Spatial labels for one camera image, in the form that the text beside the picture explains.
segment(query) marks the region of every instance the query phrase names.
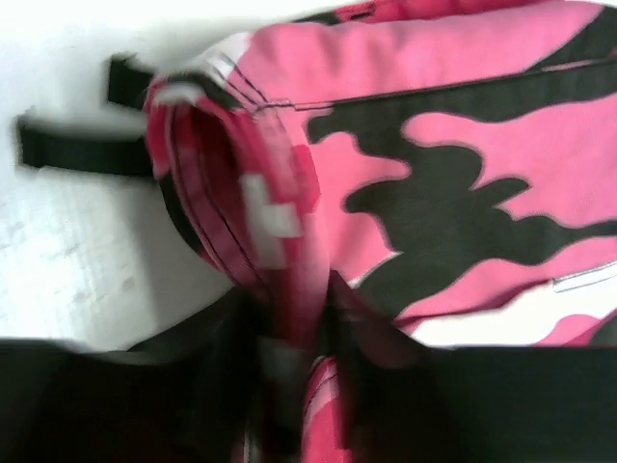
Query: shoulder strap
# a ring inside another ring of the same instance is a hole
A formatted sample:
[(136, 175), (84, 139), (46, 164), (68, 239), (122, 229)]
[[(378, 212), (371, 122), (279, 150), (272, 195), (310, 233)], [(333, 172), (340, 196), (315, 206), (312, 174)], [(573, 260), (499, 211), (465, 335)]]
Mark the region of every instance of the shoulder strap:
[(56, 167), (72, 171), (129, 177), (152, 177), (152, 165), (143, 138), (106, 140), (77, 134), (56, 133), (19, 118), (17, 136), (20, 162), (40, 169)]
[(112, 56), (109, 62), (107, 101), (141, 111), (152, 77), (153, 71), (136, 65), (131, 56)]

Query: white wall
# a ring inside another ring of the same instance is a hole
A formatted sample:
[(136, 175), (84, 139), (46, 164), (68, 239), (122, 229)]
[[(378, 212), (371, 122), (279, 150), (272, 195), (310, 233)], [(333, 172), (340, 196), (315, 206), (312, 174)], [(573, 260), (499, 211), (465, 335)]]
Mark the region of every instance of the white wall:
[(181, 241), (158, 192), (140, 181), (15, 167), (12, 122), (44, 119), (139, 133), (102, 108), (104, 62), (134, 52), (169, 66), (239, 30), (336, 0), (11, 2), (0, 17), (0, 336), (147, 337), (217, 299), (227, 280)]

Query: pink camouflage fabric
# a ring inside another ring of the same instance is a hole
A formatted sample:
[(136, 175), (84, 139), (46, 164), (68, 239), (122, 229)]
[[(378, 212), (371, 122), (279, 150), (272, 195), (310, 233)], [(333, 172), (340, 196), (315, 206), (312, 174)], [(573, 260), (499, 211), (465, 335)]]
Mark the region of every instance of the pink camouflage fabric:
[[(584, 345), (617, 308), (615, 23), (378, 0), (237, 34), (153, 81), (154, 172), (290, 345), (331, 269), (425, 345)], [(302, 461), (350, 461), (333, 358), (305, 398)]]

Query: stitching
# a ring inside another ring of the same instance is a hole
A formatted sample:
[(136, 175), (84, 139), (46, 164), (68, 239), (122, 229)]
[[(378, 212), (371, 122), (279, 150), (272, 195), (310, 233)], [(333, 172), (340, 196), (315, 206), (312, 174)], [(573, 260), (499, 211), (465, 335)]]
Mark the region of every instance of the stitching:
[(560, 278), (555, 278), (554, 281), (556, 283), (561, 283), (561, 282), (567, 282), (568, 280), (571, 280), (572, 278), (576, 278), (576, 277), (581, 277), (583, 275), (589, 275), (592, 273), (596, 273), (596, 272), (600, 272), (601, 270), (605, 270), (606, 268), (610, 268), (612, 266), (617, 265), (617, 260), (614, 260), (613, 262), (609, 262), (606, 263), (600, 267), (596, 267), (596, 268), (591, 268), (589, 270), (583, 270), (582, 272), (578, 272), (578, 273), (573, 273), (572, 275), (567, 275), (565, 277), (560, 277)]
[[(196, 116), (195, 111), (192, 111), (191, 112), (191, 125), (193, 127), (194, 133), (197, 133), (195, 116)], [(196, 137), (196, 138), (198, 140), (197, 143), (198, 143), (198, 146), (199, 146), (199, 148), (201, 150), (201, 153), (204, 153), (203, 144), (201, 142), (201, 138), (200, 137)], [(233, 239), (233, 241), (237, 245), (238, 249), (240, 250), (240, 253), (242, 254), (242, 257), (244, 258), (244, 260), (249, 264), (249, 266), (251, 267), (251, 269), (253, 270), (253, 272), (257, 276), (257, 279), (265, 286), (265, 283), (263, 282), (263, 280), (261, 280), (261, 277), (257, 273), (257, 270), (255, 269), (255, 266), (253, 265), (253, 263), (249, 259), (249, 256), (247, 255), (246, 250), (242, 247), (242, 245), (240, 244), (240, 242), (239, 242), (238, 238), (236, 237), (235, 233), (233, 233), (233, 231), (231, 230), (231, 226), (229, 225), (228, 221), (226, 220), (225, 214), (223, 213), (221, 208), (219, 208), (219, 206), (216, 204), (216, 202), (214, 201), (214, 198), (212, 198), (210, 188), (209, 188), (207, 180), (206, 180), (206, 178), (204, 176), (205, 167), (202, 165), (201, 156), (198, 155), (197, 158), (198, 158), (198, 165), (200, 167), (199, 170), (200, 170), (201, 188), (203, 189), (205, 197), (210, 201), (210, 204), (216, 210), (217, 215), (219, 216), (219, 218), (225, 224), (225, 228), (228, 230), (229, 234), (231, 235), (231, 238)]]
[[(176, 112), (176, 108), (174, 106), (173, 109), (172, 109), (171, 115), (168, 116), (168, 117), (171, 117), (171, 119), (172, 119), (172, 124), (171, 124), (171, 127), (170, 127), (170, 131), (171, 131), (170, 136), (172, 138), (172, 146), (171, 146), (172, 152), (171, 152), (171, 155), (172, 155), (172, 159), (174, 160), (175, 171), (177, 172), (177, 175), (178, 175), (178, 184), (180, 185), (180, 187), (182, 189), (182, 195), (184, 196), (185, 203), (187, 204), (186, 206), (188, 207), (189, 212), (193, 215), (193, 219), (195, 219), (195, 217), (197, 217), (197, 214), (195, 213), (195, 209), (193, 208), (192, 203), (190, 201), (186, 201), (186, 198), (188, 198), (189, 195), (188, 195), (188, 192), (186, 191), (186, 184), (184, 183), (184, 178), (183, 178), (183, 174), (182, 174), (182, 168), (181, 168), (179, 160), (177, 158), (177, 145), (176, 145), (176, 141), (175, 141), (175, 112)], [(233, 277), (233, 275), (229, 271), (227, 265), (221, 259), (221, 257), (219, 256), (219, 253), (217, 252), (215, 247), (212, 245), (212, 241), (210, 241), (210, 238), (209, 238), (208, 234), (205, 232), (205, 230), (201, 226), (201, 222), (199, 220), (195, 220), (195, 222), (197, 223), (198, 227), (200, 228), (201, 235), (207, 241), (208, 246), (210, 247), (210, 249), (212, 250), (212, 252), (216, 256), (216, 259), (221, 263), (221, 266), (224, 267), (224, 269), (227, 271), (226, 273), (233, 280), (233, 282), (235, 284), (237, 284), (238, 286), (240, 286), (239, 282), (235, 279), (235, 277)]]
[(299, 111), (299, 112), (311, 111), (313, 109), (317, 109), (314, 106), (318, 106), (318, 105), (338, 106), (338, 105), (343, 105), (343, 104), (369, 103), (372, 101), (379, 101), (379, 100), (391, 99), (391, 98), (404, 98), (404, 97), (410, 97), (413, 95), (423, 95), (423, 94), (429, 94), (429, 93), (436, 94), (439, 92), (447, 92), (447, 91), (460, 90), (460, 89), (465, 89), (465, 88), (479, 87), (482, 85), (491, 85), (491, 84), (500, 83), (500, 82), (531, 79), (531, 78), (541, 77), (541, 76), (545, 76), (545, 75), (549, 75), (553, 73), (561, 74), (565, 72), (577, 72), (577, 71), (585, 72), (590, 68), (601, 68), (604, 66), (612, 67), (615, 65), (617, 65), (617, 57), (608, 57), (608, 58), (599, 58), (593, 63), (587, 64), (585, 66), (579, 66), (576, 68), (558, 69), (558, 70), (553, 70), (553, 71), (546, 71), (543, 69), (523, 70), (522, 72), (502, 74), (502, 75), (497, 75), (494, 77), (485, 77), (485, 78), (479, 78), (479, 79), (474, 79), (474, 80), (464, 81), (464, 82), (456, 82), (456, 83), (451, 83), (451, 84), (441, 84), (441, 85), (436, 85), (433, 87), (426, 87), (426, 88), (421, 88), (421, 89), (400, 90), (396, 92), (383, 93), (383, 94), (377, 94), (377, 95), (361, 95), (361, 96), (354, 96), (350, 98), (311, 101), (311, 102), (306, 102), (306, 103), (304, 102), (294, 103), (291, 100), (281, 99), (277, 101), (270, 101), (264, 105), (256, 106), (253, 114), (258, 113), (259, 111), (263, 109), (285, 108), (285, 107), (292, 107), (296, 111)]

